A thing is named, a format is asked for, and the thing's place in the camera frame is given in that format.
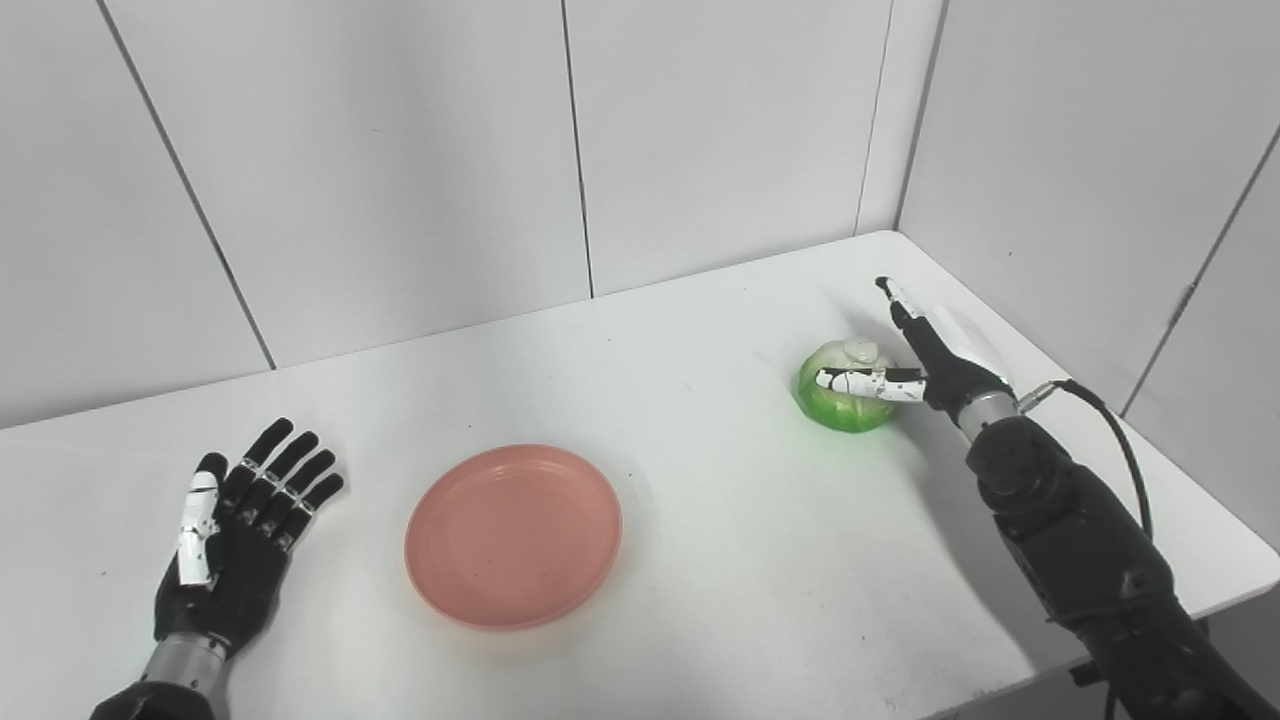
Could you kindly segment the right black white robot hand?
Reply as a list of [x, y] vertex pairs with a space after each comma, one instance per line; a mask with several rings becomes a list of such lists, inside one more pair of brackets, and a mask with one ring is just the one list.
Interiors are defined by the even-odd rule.
[[984, 427], [1020, 413], [1012, 387], [961, 340], [960, 332], [945, 334], [942, 325], [918, 310], [892, 278], [881, 275], [876, 286], [888, 300], [890, 318], [920, 366], [823, 366], [810, 380], [813, 386], [891, 404], [925, 404], [945, 413], [955, 427], [966, 421]]

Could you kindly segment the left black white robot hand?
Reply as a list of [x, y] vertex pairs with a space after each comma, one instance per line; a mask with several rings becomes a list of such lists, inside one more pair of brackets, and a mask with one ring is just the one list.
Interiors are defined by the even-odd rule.
[[278, 418], [236, 462], [198, 462], [175, 550], [154, 601], [154, 639], [192, 635], [227, 657], [257, 637], [275, 611], [293, 548], [343, 487], [337, 456], [312, 430]]

